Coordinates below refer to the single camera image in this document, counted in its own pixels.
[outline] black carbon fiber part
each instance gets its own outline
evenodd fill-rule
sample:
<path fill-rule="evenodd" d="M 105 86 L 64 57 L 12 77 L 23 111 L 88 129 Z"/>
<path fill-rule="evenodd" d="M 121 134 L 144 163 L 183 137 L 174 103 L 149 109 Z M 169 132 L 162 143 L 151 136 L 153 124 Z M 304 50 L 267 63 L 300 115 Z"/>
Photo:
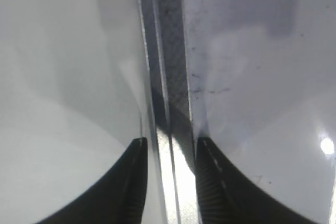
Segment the black carbon fiber part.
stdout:
<path fill-rule="evenodd" d="M 246 178 L 210 138 L 199 138 L 196 186 L 203 224 L 314 224 Z"/>
<path fill-rule="evenodd" d="M 138 138 L 97 183 L 39 224 L 140 224 L 147 174 L 147 140 Z"/>

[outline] metal strip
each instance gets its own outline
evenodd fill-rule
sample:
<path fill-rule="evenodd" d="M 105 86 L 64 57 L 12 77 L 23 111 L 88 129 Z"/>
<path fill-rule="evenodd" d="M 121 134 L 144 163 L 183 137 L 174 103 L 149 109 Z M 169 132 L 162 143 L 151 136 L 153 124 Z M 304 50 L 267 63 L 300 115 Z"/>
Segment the metal strip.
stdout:
<path fill-rule="evenodd" d="M 143 33 L 151 83 L 153 117 L 155 120 L 154 137 L 156 137 L 158 144 L 157 152 L 160 163 L 166 218 L 168 224 L 178 224 L 177 191 L 175 176 L 173 175 L 172 145 L 168 137 L 169 115 L 167 102 L 165 102 L 167 101 L 167 95 L 164 86 L 165 73 L 156 0 L 140 0 L 140 9 L 142 12 Z"/>
<path fill-rule="evenodd" d="M 198 208 L 182 0 L 141 3 L 167 220 L 194 224 Z"/>

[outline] reflective surface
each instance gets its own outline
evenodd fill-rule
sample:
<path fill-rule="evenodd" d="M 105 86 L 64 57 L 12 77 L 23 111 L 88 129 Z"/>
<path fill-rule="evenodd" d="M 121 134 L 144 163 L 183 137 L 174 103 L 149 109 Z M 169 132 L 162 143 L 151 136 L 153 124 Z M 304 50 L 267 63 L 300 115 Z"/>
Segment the reflective surface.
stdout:
<path fill-rule="evenodd" d="M 141 0 L 167 222 L 198 223 L 182 0 Z"/>
<path fill-rule="evenodd" d="M 335 0 L 184 3 L 195 136 L 207 132 L 260 188 L 328 223 L 335 208 Z"/>
<path fill-rule="evenodd" d="M 0 9 L 0 222 L 33 223 L 114 164 L 141 135 L 139 113 L 150 140 L 138 3 L 0 0 Z M 153 155 L 144 223 L 164 217 Z"/>

